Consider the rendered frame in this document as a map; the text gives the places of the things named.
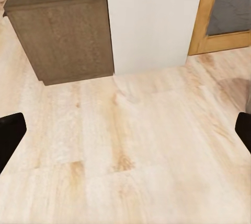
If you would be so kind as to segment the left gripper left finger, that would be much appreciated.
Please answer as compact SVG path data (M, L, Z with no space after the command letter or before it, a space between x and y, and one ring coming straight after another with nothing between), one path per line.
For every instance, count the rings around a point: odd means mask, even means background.
M26 122L21 112L0 118L0 174L26 132Z

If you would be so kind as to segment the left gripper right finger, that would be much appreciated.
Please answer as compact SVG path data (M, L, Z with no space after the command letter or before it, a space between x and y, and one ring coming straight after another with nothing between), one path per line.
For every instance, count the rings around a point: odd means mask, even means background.
M251 153L251 114L244 112L238 114L235 131Z

